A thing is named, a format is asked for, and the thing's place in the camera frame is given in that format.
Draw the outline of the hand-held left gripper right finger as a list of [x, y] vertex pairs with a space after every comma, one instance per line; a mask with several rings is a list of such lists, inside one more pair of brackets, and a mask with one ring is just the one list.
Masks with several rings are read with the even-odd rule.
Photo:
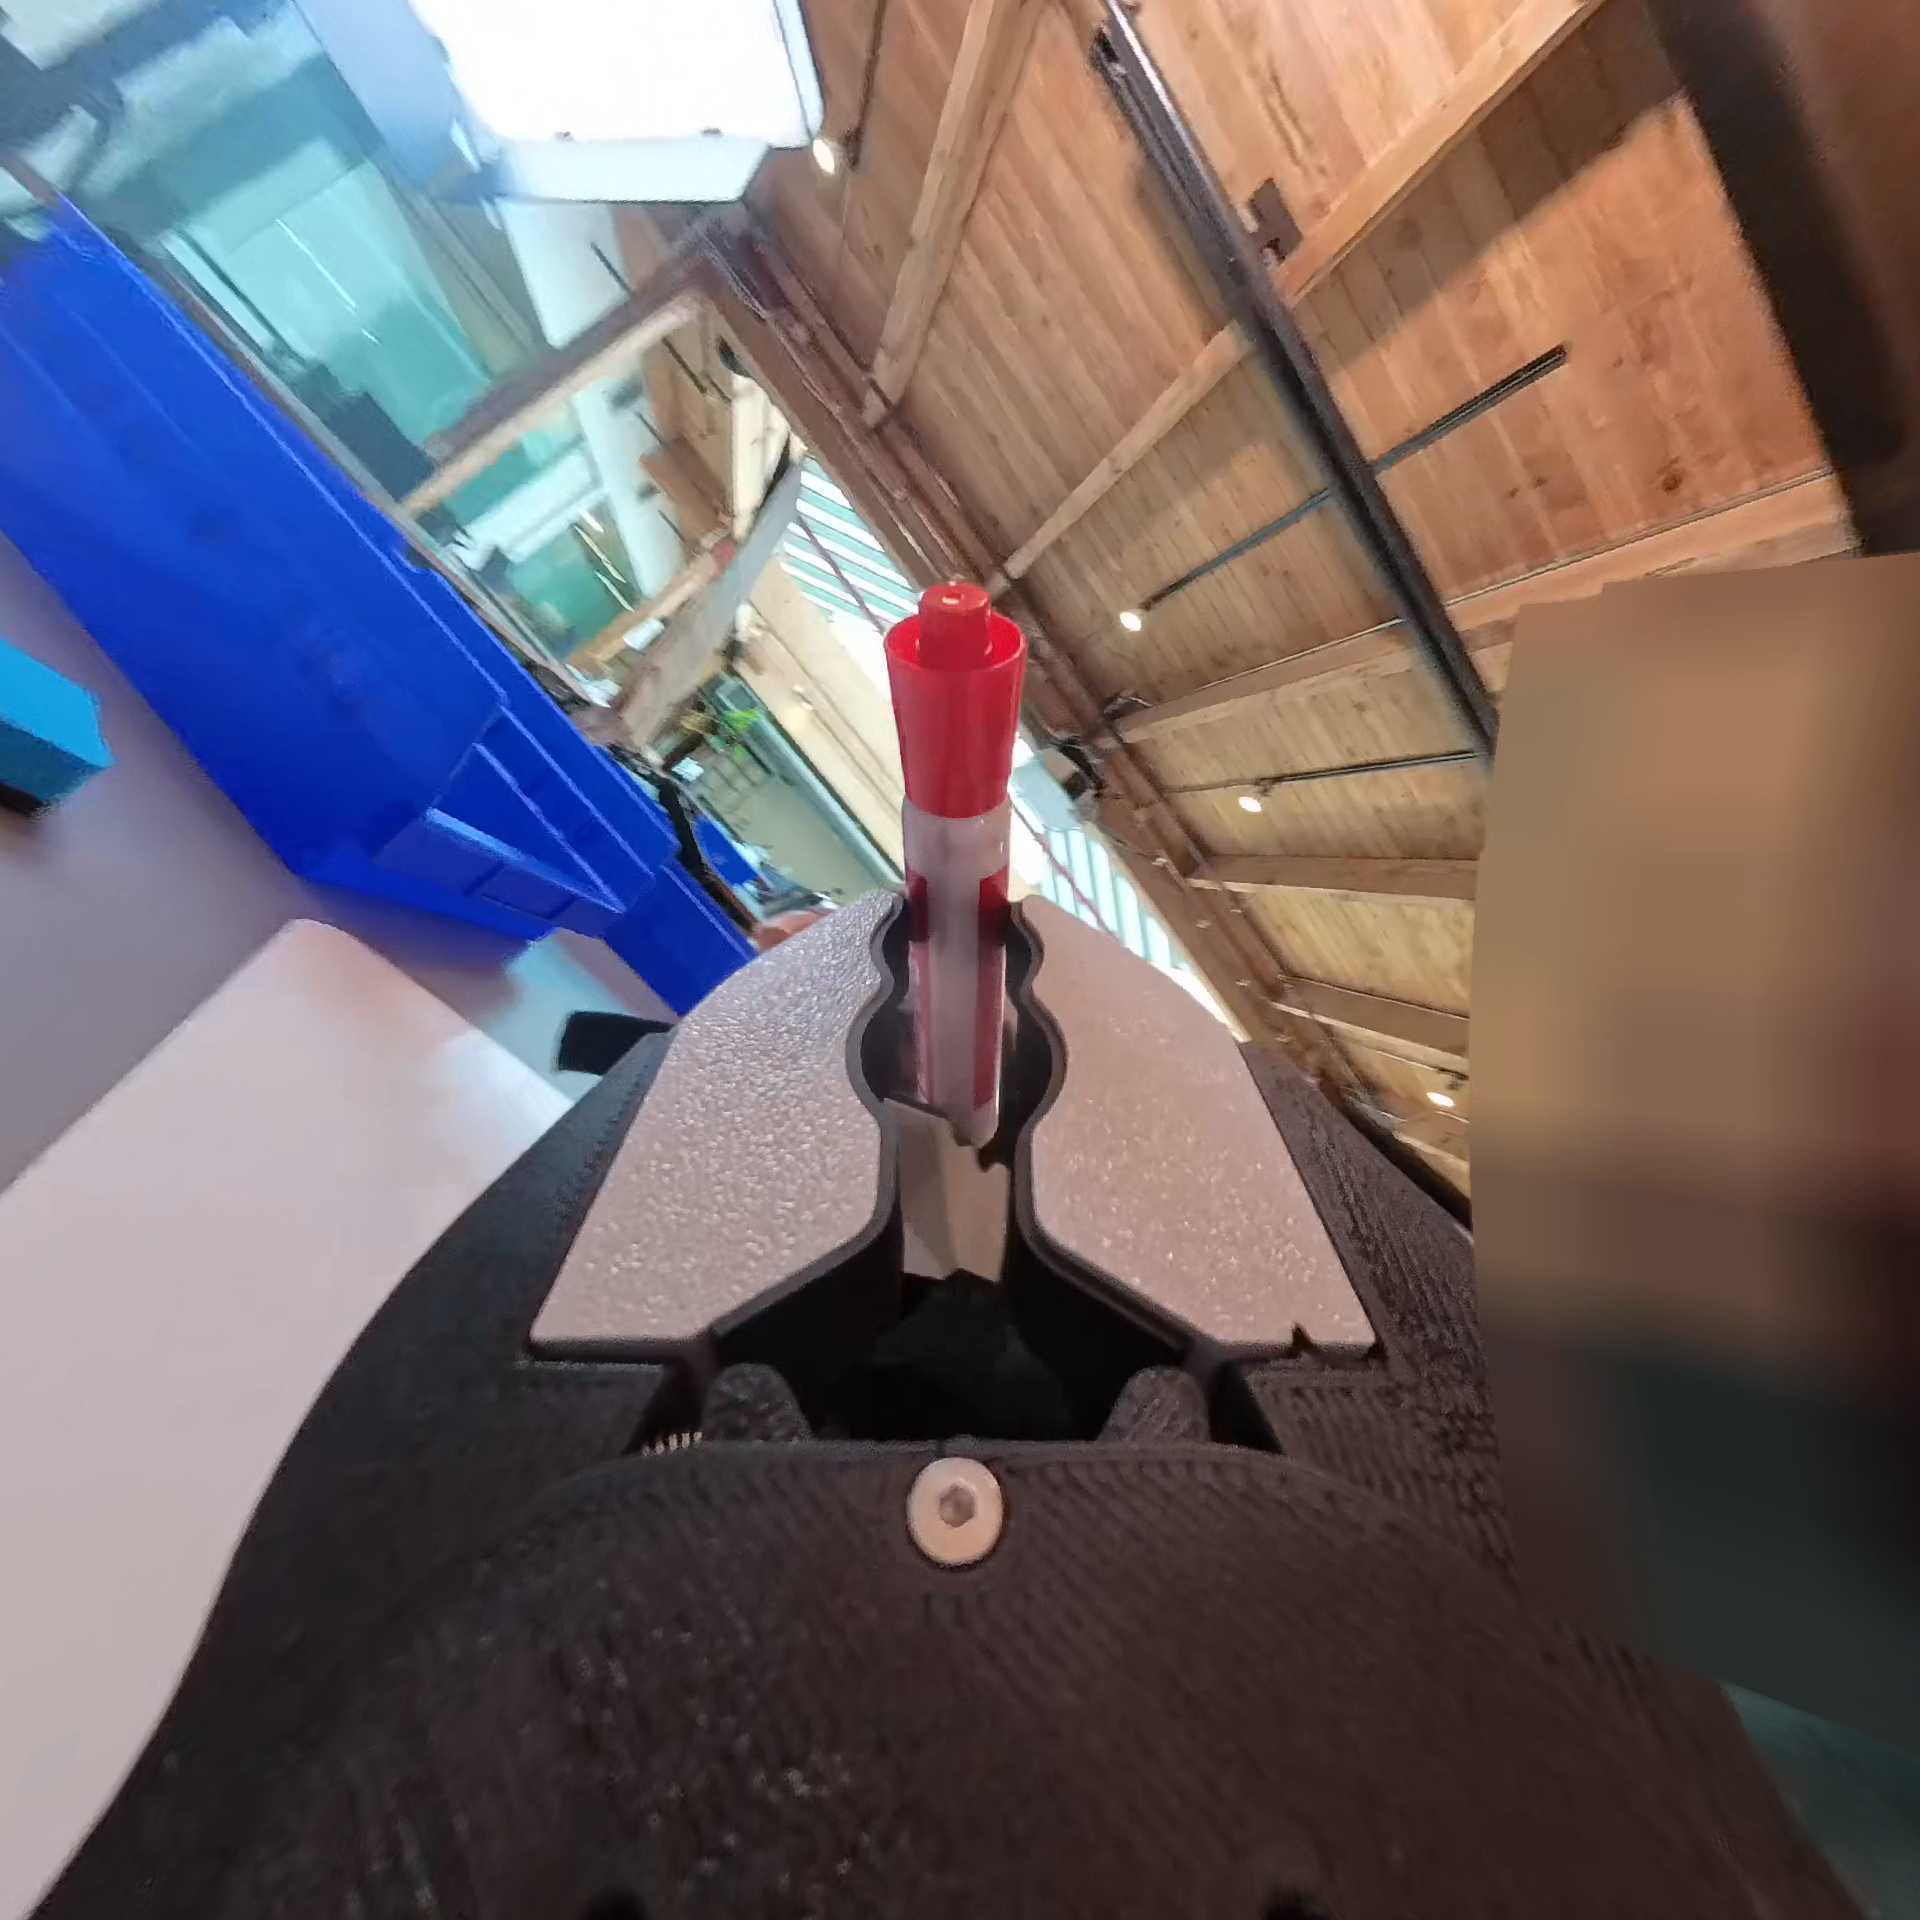
[[1015, 926], [1047, 1055], [1015, 1146], [1036, 1254], [1193, 1361], [1370, 1355], [1373, 1319], [1233, 1030], [1053, 904]]

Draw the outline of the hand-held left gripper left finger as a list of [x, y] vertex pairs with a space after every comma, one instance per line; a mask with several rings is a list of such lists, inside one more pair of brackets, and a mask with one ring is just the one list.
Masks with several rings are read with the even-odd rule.
[[899, 1124], [861, 1048], [899, 896], [865, 896], [677, 1027], [534, 1324], [556, 1361], [831, 1371], [899, 1311]]

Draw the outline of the red whiteboard marker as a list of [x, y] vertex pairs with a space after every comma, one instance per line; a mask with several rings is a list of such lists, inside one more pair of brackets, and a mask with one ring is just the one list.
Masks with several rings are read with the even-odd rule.
[[916, 1103], [954, 1138], [987, 1146], [998, 1124], [1010, 780], [996, 810], [948, 820], [903, 795], [906, 978]]

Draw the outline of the white whiteboard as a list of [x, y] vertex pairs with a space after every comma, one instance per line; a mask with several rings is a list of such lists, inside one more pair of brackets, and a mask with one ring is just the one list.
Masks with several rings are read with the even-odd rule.
[[4, 1192], [4, 1916], [119, 1793], [373, 1313], [566, 1110], [293, 922]]

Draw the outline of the red marker cap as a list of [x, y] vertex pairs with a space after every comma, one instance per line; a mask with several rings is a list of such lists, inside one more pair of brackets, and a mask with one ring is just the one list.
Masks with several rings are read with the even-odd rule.
[[906, 801], [963, 820], [1006, 803], [1027, 639], [975, 584], [937, 584], [883, 641]]

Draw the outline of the blue storage bin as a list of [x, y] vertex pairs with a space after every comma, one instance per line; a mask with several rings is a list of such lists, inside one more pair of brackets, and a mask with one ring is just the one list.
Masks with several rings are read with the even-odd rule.
[[665, 808], [81, 208], [4, 256], [4, 537], [305, 881], [603, 943], [674, 1012], [755, 960]]

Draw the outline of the blue whiteboard eraser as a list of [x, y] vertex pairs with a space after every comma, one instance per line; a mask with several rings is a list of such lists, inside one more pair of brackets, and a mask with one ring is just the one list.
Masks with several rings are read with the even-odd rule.
[[81, 683], [3, 642], [3, 808], [37, 819], [111, 769], [100, 706]]

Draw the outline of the person's green sweatshirt torso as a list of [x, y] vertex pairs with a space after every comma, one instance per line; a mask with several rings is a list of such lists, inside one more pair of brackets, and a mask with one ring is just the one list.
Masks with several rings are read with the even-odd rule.
[[1739, 1687], [1726, 1689], [1774, 1783], [1866, 1916], [1917, 1916], [1917, 1759]]

